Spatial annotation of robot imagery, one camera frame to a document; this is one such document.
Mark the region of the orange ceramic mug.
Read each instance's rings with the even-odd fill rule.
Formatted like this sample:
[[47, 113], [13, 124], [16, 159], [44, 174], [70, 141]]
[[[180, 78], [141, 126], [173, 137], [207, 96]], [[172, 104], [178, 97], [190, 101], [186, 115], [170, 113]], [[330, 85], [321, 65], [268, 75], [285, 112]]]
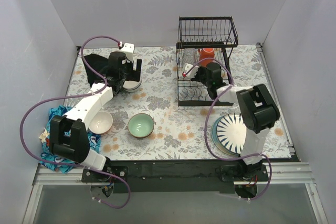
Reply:
[[206, 67], [207, 64], [214, 62], [214, 48], [198, 48], [199, 61], [203, 60], [200, 65]]

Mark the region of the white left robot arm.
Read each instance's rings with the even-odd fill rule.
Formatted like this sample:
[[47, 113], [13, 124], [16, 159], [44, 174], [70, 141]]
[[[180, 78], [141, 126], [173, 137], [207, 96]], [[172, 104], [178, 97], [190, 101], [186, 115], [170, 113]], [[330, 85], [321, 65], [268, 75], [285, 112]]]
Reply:
[[82, 57], [90, 91], [70, 111], [50, 121], [49, 148], [54, 155], [93, 168], [100, 182], [111, 178], [106, 157], [91, 149], [88, 127], [102, 107], [120, 92], [126, 81], [139, 82], [142, 59], [131, 60], [126, 52], [114, 51], [108, 58], [89, 54]]

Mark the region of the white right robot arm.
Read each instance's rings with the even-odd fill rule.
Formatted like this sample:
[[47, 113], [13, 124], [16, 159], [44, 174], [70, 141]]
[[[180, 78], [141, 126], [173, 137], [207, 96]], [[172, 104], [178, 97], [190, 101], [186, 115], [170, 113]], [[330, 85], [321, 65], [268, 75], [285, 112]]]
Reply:
[[192, 81], [200, 82], [207, 87], [208, 95], [214, 107], [217, 102], [237, 104], [240, 116], [246, 127], [244, 144], [239, 156], [229, 158], [230, 162], [237, 162], [233, 169], [234, 175], [242, 180], [251, 180], [261, 170], [263, 148], [266, 137], [271, 128], [280, 119], [279, 109], [273, 100], [269, 90], [264, 84], [256, 86], [240, 87], [234, 84], [232, 74], [227, 71], [228, 84], [222, 80], [222, 71], [227, 68], [218, 60], [203, 67], [200, 62], [194, 65], [189, 63], [183, 66], [183, 77], [189, 77]]

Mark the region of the black wire dish rack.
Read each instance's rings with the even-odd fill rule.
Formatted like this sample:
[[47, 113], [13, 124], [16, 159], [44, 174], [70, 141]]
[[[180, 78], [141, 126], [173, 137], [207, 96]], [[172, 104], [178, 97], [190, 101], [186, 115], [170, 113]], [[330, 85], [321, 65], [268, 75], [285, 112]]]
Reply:
[[231, 16], [180, 17], [176, 43], [177, 103], [209, 106], [216, 90], [233, 83], [230, 57], [238, 46]]

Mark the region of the cream pink bowl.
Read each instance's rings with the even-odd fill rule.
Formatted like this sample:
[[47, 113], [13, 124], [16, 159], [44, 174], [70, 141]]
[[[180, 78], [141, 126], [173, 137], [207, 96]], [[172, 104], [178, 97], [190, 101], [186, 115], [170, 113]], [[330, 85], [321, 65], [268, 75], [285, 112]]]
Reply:
[[98, 112], [89, 124], [89, 130], [94, 134], [104, 134], [108, 132], [113, 125], [113, 117], [105, 111]]

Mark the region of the clear faceted glass tumbler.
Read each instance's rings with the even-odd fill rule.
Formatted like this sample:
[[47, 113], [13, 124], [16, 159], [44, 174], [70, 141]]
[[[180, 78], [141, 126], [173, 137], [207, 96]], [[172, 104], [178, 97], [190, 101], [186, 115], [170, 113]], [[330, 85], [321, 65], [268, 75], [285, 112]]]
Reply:
[[196, 49], [185, 48], [182, 53], [182, 64], [189, 63], [193, 65], [196, 62]]

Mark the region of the green celadon bowl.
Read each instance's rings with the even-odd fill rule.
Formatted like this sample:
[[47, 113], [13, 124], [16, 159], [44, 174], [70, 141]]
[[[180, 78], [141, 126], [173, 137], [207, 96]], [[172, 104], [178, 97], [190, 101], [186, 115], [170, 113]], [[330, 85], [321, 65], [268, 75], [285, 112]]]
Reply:
[[136, 138], [146, 138], [154, 130], [153, 118], [145, 113], [134, 115], [128, 122], [129, 133]]

